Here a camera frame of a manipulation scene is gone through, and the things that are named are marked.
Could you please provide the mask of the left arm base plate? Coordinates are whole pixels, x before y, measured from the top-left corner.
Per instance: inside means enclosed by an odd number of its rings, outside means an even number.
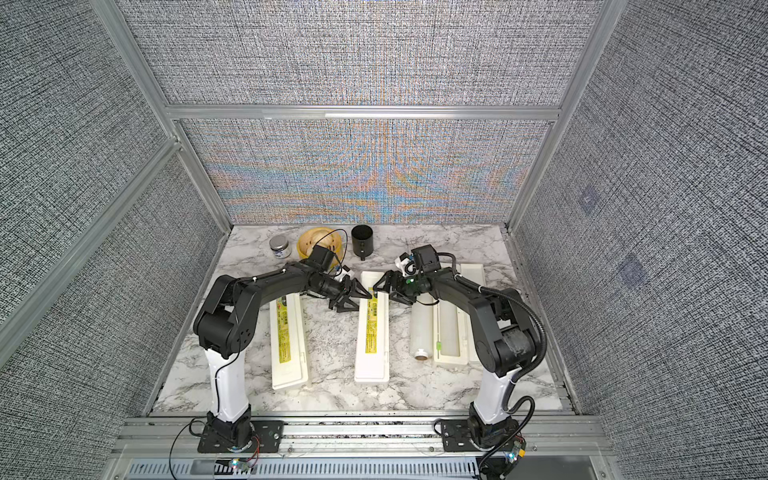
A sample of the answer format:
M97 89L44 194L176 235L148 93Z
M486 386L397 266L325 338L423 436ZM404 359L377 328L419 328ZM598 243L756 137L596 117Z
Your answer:
M277 453L285 424L279 420L223 422L206 421L197 446L198 453Z

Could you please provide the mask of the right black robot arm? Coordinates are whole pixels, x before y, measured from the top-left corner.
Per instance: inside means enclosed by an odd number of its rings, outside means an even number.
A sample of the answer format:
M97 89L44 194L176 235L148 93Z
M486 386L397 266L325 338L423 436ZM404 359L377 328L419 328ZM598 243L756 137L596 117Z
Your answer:
M483 286L459 272L454 254L424 245L403 254L403 267L382 275L372 290L413 305L423 294L449 303L470 320L473 343L484 368L467 426L476 447L489 451L510 442L526 425L512 415L525 402L510 403L519 381L545 359L548 337L535 312L513 288Z

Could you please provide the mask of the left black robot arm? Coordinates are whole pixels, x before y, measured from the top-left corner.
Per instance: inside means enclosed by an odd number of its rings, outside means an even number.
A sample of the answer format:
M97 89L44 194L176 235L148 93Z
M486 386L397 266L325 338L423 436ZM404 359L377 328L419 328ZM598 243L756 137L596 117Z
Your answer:
M357 299L373 295L356 278L335 279L323 266L289 262L255 277L218 277L193 325L205 350L213 403L198 444L200 453L236 453L253 442L251 405L245 391L245 350L256 333L263 305L283 296L312 292L340 312L355 311Z

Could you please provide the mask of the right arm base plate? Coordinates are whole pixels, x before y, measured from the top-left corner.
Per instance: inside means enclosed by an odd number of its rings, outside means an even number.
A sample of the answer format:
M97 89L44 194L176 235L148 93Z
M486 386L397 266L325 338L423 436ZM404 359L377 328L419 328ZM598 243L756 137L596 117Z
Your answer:
M508 418L494 425L484 425L468 419L438 419L433 427L445 452L480 452L491 450L513 434L519 422Z

